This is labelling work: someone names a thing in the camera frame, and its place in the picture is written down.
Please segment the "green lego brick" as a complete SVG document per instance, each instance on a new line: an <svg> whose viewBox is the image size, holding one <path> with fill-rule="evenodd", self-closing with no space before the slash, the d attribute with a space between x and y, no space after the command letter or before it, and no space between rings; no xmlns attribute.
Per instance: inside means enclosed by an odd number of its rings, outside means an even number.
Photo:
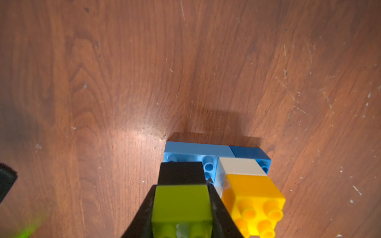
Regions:
<svg viewBox="0 0 381 238"><path fill-rule="evenodd" d="M155 238L210 238L213 215L207 185L159 185L152 217Z"/></svg>

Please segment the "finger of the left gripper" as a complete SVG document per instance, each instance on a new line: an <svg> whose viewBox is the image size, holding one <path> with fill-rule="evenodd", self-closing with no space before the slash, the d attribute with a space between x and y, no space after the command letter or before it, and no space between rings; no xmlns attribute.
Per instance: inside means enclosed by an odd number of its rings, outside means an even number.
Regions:
<svg viewBox="0 0 381 238"><path fill-rule="evenodd" d="M15 170L5 164L0 164L0 203L2 203L17 179L18 175Z"/></svg>

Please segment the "dark blue lego brick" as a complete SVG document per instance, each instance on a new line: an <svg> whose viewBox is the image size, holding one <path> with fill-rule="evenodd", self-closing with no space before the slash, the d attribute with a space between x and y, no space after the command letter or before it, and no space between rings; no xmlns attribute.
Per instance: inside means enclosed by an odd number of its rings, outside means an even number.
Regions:
<svg viewBox="0 0 381 238"><path fill-rule="evenodd" d="M254 159L266 174L269 173L272 161L262 149L241 146L230 146L230 149L236 158Z"/></svg>

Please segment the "light blue long lego brick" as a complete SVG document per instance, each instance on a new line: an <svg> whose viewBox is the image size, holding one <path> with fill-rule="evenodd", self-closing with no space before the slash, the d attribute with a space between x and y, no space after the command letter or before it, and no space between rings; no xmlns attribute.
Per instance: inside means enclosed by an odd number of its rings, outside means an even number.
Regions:
<svg viewBox="0 0 381 238"><path fill-rule="evenodd" d="M227 145L166 142L164 162L202 162L205 178L215 181L219 158L234 158Z"/></svg>

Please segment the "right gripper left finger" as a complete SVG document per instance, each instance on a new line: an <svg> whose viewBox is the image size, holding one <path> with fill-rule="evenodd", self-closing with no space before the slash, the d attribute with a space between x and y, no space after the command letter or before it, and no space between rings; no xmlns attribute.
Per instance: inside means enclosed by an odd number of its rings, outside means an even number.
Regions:
<svg viewBox="0 0 381 238"><path fill-rule="evenodd" d="M153 185L121 238L152 238L152 210L157 185Z"/></svg>

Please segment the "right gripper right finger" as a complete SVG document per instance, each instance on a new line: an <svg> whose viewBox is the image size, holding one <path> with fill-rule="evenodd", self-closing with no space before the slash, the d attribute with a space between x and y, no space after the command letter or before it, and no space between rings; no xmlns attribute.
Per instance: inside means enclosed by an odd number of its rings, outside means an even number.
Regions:
<svg viewBox="0 0 381 238"><path fill-rule="evenodd" d="M213 216L212 238L242 238L242 234L229 215L214 185L207 180L207 188Z"/></svg>

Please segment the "yellow lego brick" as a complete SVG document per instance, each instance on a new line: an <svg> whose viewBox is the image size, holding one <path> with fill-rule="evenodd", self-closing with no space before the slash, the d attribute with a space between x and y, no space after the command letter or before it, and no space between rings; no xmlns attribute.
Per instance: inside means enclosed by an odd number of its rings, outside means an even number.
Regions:
<svg viewBox="0 0 381 238"><path fill-rule="evenodd" d="M228 174L222 202L242 236L274 238L285 197L267 176Z"/></svg>

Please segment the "black lego brick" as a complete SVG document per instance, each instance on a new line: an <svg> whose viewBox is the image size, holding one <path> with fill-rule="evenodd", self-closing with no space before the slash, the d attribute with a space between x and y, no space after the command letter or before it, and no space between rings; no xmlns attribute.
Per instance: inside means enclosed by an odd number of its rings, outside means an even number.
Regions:
<svg viewBox="0 0 381 238"><path fill-rule="evenodd" d="M157 185L206 184L202 162L163 162Z"/></svg>

